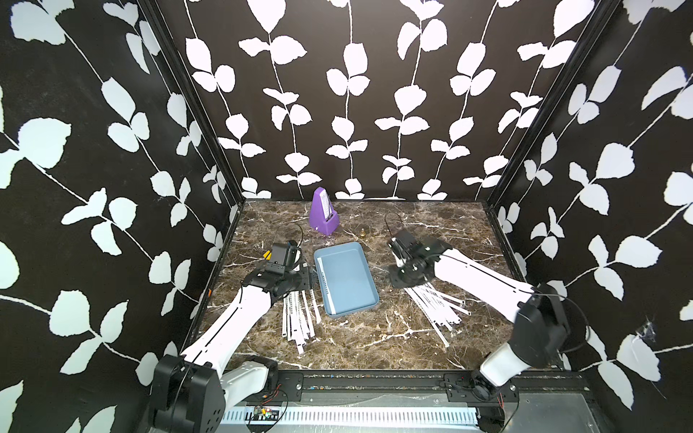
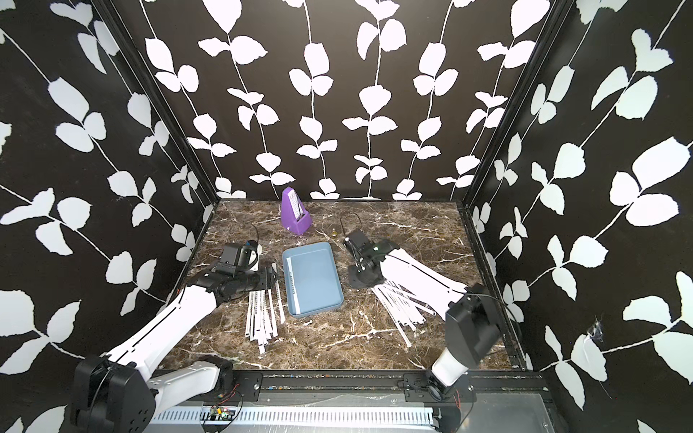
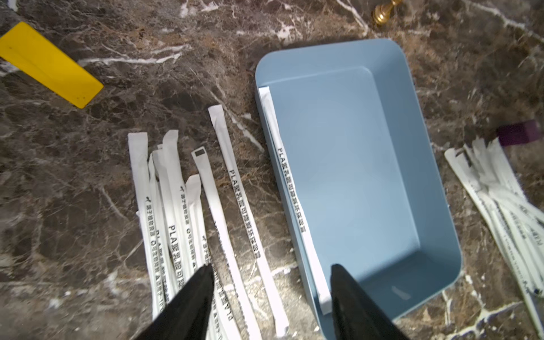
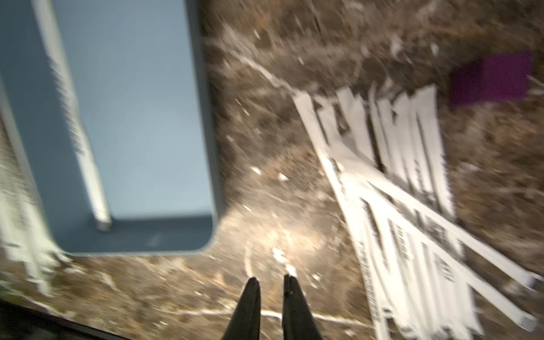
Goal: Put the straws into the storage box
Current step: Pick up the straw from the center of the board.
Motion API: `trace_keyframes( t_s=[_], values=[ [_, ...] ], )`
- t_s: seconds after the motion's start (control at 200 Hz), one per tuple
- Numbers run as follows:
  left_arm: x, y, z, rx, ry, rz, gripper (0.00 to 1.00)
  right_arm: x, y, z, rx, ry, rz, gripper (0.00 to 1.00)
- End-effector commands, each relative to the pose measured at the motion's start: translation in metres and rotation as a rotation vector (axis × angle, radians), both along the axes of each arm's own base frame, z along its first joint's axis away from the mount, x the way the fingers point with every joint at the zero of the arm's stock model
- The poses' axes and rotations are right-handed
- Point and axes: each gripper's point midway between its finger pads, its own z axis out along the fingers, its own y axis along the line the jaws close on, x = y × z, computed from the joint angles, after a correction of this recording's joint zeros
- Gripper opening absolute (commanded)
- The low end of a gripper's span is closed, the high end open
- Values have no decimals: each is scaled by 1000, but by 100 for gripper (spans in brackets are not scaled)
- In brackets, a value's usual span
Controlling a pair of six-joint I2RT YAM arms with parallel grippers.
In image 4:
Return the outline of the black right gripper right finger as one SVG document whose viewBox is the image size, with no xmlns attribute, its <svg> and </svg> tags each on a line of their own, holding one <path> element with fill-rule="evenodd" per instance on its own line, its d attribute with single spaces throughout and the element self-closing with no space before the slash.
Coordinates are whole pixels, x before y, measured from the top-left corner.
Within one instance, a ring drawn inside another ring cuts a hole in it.
<svg viewBox="0 0 544 340">
<path fill-rule="evenodd" d="M 300 283 L 290 274 L 286 274 L 283 280 L 282 327 L 285 340 L 323 340 Z"/>
</svg>

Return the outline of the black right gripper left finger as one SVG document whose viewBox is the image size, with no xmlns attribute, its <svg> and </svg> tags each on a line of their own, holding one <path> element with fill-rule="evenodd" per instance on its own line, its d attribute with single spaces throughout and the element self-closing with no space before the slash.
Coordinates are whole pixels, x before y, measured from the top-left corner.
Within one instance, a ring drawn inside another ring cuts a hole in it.
<svg viewBox="0 0 544 340">
<path fill-rule="evenodd" d="M 256 278 L 250 278 L 239 299 L 222 340 L 259 340 L 261 321 L 261 289 Z"/>
</svg>

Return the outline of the blue plastic storage box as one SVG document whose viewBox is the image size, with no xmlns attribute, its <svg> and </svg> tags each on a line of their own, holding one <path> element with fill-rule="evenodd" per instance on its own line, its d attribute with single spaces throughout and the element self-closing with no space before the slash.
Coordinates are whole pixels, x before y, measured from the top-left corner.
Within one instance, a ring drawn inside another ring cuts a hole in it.
<svg viewBox="0 0 544 340">
<path fill-rule="evenodd" d="M 197 1 L 3 1 L 1 114 L 62 251 L 213 242 L 222 194 Z"/>
</svg>

